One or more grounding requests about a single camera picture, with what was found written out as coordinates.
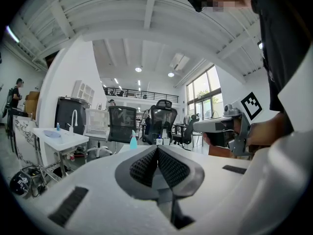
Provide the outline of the ceiling air vent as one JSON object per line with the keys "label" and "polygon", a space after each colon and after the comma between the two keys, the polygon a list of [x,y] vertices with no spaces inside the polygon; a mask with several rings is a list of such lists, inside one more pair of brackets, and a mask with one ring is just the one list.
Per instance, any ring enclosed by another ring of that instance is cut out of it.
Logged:
{"label": "ceiling air vent", "polygon": [[182,53],[176,53],[170,63],[170,68],[175,71],[182,70],[189,62],[190,58]]}

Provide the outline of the metal rack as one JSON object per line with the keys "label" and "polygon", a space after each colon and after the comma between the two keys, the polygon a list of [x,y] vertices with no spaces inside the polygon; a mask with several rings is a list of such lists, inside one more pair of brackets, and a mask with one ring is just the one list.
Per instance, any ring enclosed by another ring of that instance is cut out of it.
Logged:
{"label": "metal rack", "polygon": [[38,167],[45,185],[47,184],[46,176],[59,182],[74,171],[70,161],[73,160],[72,157],[77,150],[87,162],[87,142],[68,147],[65,150],[57,150],[46,142],[40,141],[40,138],[35,135],[34,139]]}

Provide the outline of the white mesh chair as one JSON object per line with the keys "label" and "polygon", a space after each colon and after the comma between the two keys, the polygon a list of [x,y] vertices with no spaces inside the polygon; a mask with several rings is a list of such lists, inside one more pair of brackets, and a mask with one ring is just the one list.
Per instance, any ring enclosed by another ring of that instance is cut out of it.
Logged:
{"label": "white mesh chair", "polygon": [[102,146],[101,142],[108,142],[109,139],[109,112],[97,109],[86,109],[86,124],[83,135],[92,141],[97,141],[97,146],[89,148],[88,158],[90,160],[112,155],[112,151],[107,146]]}

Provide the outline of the large window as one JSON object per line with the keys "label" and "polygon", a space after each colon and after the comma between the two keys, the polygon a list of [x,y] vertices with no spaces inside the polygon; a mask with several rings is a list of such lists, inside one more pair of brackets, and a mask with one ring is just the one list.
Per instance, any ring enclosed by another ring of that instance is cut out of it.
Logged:
{"label": "large window", "polygon": [[200,120],[219,118],[224,113],[223,95],[215,66],[186,86],[187,113]]}

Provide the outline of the black swivel office chair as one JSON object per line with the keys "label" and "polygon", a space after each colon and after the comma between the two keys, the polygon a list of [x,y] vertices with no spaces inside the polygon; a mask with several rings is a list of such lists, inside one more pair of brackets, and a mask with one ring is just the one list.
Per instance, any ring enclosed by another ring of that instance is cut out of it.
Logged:
{"label": "black swivel office chair", "polygon": [[184,145],[188,145],[193,141],[193,133],[194,133],[194,123],[198,122],[200,120],[199,114],[194,114],[191,116],[190,121],[187,125],[183,124],[174,124],[175,132],[172,133],[174,144],[177,144],[178,146],[181,145],[181,147],[184,150],[190,151],[189,149],[186,149]]}

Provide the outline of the marble patterned counter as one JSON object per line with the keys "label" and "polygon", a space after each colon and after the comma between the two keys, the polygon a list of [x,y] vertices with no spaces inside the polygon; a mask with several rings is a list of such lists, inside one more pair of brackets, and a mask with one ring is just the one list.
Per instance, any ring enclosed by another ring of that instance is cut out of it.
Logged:
{"label": "marble patterned counter", "polygon": [[16,152],[20,167],[37,165],[33,128],[37,125],[30,117],[13,116]]}

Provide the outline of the black round device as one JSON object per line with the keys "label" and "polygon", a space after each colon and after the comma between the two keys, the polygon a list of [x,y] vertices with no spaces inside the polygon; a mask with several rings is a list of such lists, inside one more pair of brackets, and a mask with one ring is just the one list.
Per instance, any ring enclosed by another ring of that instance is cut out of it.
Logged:
{"label": "black round device", "polygon": [[31,178],[22,171],[19,171],[17,174],[15,174],[9,184],[11,191],[19,196],[27,195],[30,186]]}

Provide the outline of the white arched shelf cabinet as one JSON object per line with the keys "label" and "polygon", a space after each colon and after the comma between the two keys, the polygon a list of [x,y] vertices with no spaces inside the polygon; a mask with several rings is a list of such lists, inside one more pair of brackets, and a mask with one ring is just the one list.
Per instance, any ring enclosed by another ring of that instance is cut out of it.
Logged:
{"label": "white arched shelf cabinet", "polygon": [[91,105],[94,98],[94,90],[82,80],[76,80],[72,97],[83,99]]}

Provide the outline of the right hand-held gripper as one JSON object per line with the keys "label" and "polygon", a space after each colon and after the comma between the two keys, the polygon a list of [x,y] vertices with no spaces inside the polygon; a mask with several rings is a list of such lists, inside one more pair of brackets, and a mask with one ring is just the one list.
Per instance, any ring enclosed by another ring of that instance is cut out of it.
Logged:
{"label": "right hand-held gripper", "polygon": [[231,104],[226,104],[219,118],[197,121],[196,132],[205,132],[213,146],[228,147],[235,156],[246,156],[246,143],[254,120],[263,108],[253,92]]}

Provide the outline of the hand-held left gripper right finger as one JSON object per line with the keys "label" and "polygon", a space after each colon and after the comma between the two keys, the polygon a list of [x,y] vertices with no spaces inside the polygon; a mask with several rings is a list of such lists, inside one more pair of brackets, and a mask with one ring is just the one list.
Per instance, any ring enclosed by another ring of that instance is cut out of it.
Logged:
{"label": "hand-held left gripper right finger", "polygon": [[193,196],[204,181],[204,169],[197,162],[164,145],[157,147],[157,167],[168,188],[159,189],[157,206],[178,230],[195,222],[181,210],[179,200]]}

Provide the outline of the person's right forearm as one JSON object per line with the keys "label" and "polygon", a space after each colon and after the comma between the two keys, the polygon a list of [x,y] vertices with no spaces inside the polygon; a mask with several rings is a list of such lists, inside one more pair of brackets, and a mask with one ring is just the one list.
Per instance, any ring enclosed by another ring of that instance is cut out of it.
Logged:
{"label": "person's right forearm", "polygon": [[291,134],[294,128],[286,112],[278,113],[271,119],[272,124],[272,141],[270,144],[275,143],[278,139]]}

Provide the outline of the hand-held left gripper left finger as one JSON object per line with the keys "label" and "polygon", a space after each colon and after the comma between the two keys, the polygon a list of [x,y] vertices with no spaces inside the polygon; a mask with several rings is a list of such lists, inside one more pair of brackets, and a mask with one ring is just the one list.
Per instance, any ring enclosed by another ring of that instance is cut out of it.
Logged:
{"label": "hand-held left gripper left finger", "polygon": [[117,166],[114,175],[117,184],[134,199],[157,200],[159,193],[152,188],[157,162],[157,146],[147,147]]}

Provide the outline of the person's black shirt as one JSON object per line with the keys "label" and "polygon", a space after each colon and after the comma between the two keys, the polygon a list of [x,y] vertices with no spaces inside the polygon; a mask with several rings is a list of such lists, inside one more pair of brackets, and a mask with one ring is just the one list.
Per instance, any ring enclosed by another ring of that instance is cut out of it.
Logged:
{"label": "person's black shirt", "polygon": [[284,134],[293,127],[278,94],[292,78],[313,41],[313,22],[309,16],[312,0],[251,0],[259,15],[263,44],[263,63],[267,71],[272,111],[283,114]]}

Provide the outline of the brown wooden cabinet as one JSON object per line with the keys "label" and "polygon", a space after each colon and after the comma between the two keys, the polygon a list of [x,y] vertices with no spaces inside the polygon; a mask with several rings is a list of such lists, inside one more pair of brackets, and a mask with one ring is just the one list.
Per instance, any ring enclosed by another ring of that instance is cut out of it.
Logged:
{"label": "brown wooden cabinet", "polygon": [[235,158],[230,149],[219,147],[219,146],[209,146],[208,151],[209,156],[225,157],[225,158]]}

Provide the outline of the ceiling light bar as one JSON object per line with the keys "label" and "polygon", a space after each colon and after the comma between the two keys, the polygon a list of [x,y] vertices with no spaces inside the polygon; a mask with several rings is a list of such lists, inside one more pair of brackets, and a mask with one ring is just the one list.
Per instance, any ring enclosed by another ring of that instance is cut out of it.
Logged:
{"label": "ceiling light bar", "polygon": [[6,26],[6,32],[10,35],[10,37],[16,42],[19,43],[20,40],[18,39],[18,37],[14,34],[14,32],[11,30],[11,28],[7,25]]}

